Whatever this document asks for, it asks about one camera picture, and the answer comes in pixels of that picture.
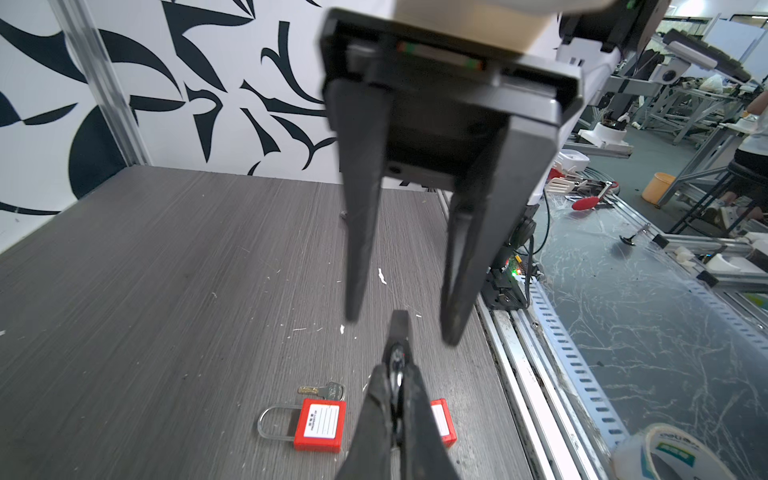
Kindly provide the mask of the red padlock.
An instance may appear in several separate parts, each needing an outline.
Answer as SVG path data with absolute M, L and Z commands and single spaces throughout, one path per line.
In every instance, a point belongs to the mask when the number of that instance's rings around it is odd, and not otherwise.
M 256 420 L 259 436 L 269 440 L 289 442 L 297 451 L 340 453 L 347 406 L 345 387 L 330 381 L 323 386 L 301 386 L 297 389 L 297 393 L 306 396 L 300 405 L 273 405 L 262 411 Z M 273 410 L 299 412 L 294 434 L 276 435 L 264 429 L 264 419 Z
M 432 400 L 430 406 L 442 443 L 446 448 L 451 448 L 457 442 L 458 436 L 448 403 L 444 398 L 440 398 Z

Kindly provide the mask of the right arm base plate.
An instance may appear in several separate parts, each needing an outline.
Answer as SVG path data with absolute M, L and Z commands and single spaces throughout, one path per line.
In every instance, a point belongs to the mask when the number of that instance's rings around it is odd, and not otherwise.
M 508 276 L 504 269 L 492 268 L 486 275 L 481 298 L 490 310 L 512 312 L 531 304 L 531 275 L 524 281 Z

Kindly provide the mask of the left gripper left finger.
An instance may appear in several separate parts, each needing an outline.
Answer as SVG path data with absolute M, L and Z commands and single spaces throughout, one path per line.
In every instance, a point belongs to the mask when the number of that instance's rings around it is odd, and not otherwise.
M 387 367 L 372 371 L 349 452 L 336 479 L 390 479 L 396 396 Z

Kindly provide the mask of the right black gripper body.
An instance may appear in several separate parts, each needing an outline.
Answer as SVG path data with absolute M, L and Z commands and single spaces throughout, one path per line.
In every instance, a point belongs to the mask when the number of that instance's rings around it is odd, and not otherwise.
M 559 128 L 584 102 L 575 66 L 340 8 L 319 48 L 345 186 L 452 190 L 507 121 Z

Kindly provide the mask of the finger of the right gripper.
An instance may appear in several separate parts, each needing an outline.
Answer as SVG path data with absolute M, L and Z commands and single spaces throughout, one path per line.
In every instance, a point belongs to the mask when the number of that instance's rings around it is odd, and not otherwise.
M 457 182 L 441 289 L 443 341 L 457 346 L 486 271 L 559 149 L 559 128 L 509 118 Z
M 344 311 L 347 321 L 356 322 L 370 269 L 393 96 L 348 79 L 330 81 L 325 94 L 329 121 L 337 134 L 346 208 Z

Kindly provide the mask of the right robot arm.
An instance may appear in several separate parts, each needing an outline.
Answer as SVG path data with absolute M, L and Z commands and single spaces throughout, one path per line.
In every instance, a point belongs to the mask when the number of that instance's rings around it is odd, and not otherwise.
M 332 8 L 318 43 L 347 225 L 345 316 L 361 312 L 385 178 L 451 195 L 442 338 L 460 342 L 488 269 L 588 102 L 643 49 L 662 1 L 571 2 L 552 58 L 522 39 L 537 7 L 481 18 L 441 2 L 454 27 Z

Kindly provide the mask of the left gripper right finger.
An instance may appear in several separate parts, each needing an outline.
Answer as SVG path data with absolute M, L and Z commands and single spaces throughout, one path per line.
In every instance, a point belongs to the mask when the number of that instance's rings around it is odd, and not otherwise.
M 399 392 L 402 479 L 459 479 L 443 445 L 420 369 L 405 366 Z

